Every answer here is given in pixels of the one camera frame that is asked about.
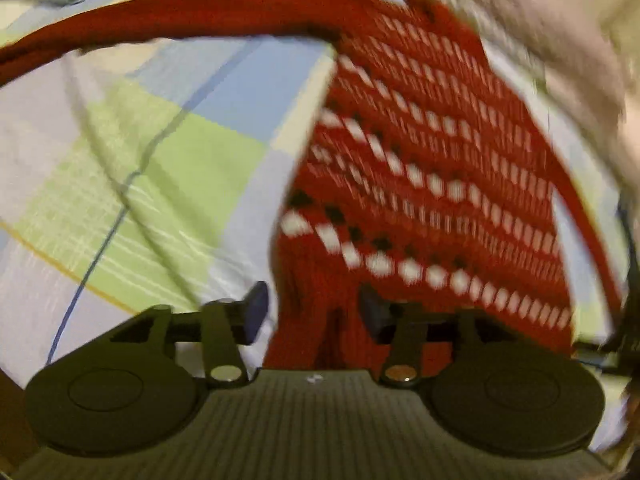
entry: red knitted garment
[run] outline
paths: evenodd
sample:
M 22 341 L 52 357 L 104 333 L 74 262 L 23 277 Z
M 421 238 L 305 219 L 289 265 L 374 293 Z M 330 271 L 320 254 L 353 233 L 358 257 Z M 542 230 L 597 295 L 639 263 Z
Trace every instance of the red knitted garment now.
M 434 311 L 484 308 L 548 348 L 569 351 L 554 191 L 617 314 L 605 253 L 567 172 L 490 69 L 479 38 L 443 6 L 135 0 L 0 50 L 0 83 L 82 46 L 247 34 L 312 35 L 338 52 L 275 239 L 281 309 L 266 367 L 377 371 L 388 349 L 373 344 L 358 315 L 362 283 Z M 444 345 L 426 352 L 426 373 L 449 359 Z

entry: screw head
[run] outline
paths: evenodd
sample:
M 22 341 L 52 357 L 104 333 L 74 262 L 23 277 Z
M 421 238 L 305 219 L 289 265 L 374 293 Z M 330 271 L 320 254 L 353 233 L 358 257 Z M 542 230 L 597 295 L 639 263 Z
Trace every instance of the screw head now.
M 231 383 L 237 381 L 242 376 L 242 370 L 233 365 L 216 366 L 210 371 L 209 375 L 212 379 L 221 383 Z
M 409 365 L 393 365 L 386 369 L 385 375 L 387 379 L 396 383 L 405 383 L 414 380 L 418 376 L 418 372 Z

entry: orange stripe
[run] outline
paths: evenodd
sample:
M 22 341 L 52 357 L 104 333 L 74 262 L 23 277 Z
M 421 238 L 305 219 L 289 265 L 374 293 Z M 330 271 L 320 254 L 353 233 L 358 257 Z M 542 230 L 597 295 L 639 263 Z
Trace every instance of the orange stripe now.
M 0 228 L 2 228 L 5 231 L 7 231 L 7 233 L 9 233 L 9 236 L 11 236 L 11 238 L 13 238 L 19 244 L 21 244 L 24 247 L 26 247 L 28 250 L 31 251 L 31 253 L 35 254 L 37 257 L 39 257 L 41 260 L 43 260 L 44 262 L 49 264 L 51 267 L 55 268 L 58 272 L 60 272 L 60 274 L 63 274 L 64 276 L 66 276 L 69 279 L 73 280 L 78 285 L 82 282 L 82 278 L 78 278 L 73 272 L 71 272 L 69 269 L 67 269 L 59 261 L 51 258 L 49 255 L 47 255 L 47 254 L 43 253 L 42 251 L 38 250 L 31 243 L 29 243 L 27 240 L 25 240 L 18 231 L 16 231 L 15 229 L 9 227 L 2 220 L 0 220 Z M 90 290 L 92 293 L 94 293 L 99 298 L 102 298 L 104 301 L 107 301 L 108 303 L 111 303 L 112 305 L 117 306 L 119 309 L 124 310 L 128 314 L 135 315 L 135 314 L 139 313 L 139 312 L 133 310 L 130 306 L 122 303 L 119 300 L 116 300 L 113 296 L 109 296 L 108 294 L 104 293 L 103 291 L 101 291 L 98 288 L 95 288 L 93 285 L 90 285 L 89 283 L 86 283 L 84 285 L 84 288 L 87 288 L 88 290 Z

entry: round black disc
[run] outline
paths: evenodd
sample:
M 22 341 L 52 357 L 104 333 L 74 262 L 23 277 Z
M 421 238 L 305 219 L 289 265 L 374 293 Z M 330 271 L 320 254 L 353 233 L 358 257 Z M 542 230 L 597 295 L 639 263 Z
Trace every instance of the round black disc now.
M 44 368 L 25 395 L 35 433 L 78 454 L 149 446 L 182 427 L 197 400 L 193 378 L 141 344 L 83 349 Z
M 446 429 L 473 446 L 533 458 L 586 444 L 604 393 L 578 363 L 526 343 L 499 342 L 443 370 L 431 403 Z

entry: ribbed gray surface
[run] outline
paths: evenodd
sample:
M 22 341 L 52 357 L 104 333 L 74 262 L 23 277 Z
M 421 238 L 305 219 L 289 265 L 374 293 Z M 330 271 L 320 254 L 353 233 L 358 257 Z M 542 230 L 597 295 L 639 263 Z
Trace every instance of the ribbed gray surface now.
M 41 450 L 15 480 L 576 480 L 603 473 L 588 452 L 513 460 L 446 433 L 411 392 L 366 371 L 263 370 L 241 390 L 209 396 L 184 431 L 127 456 Z

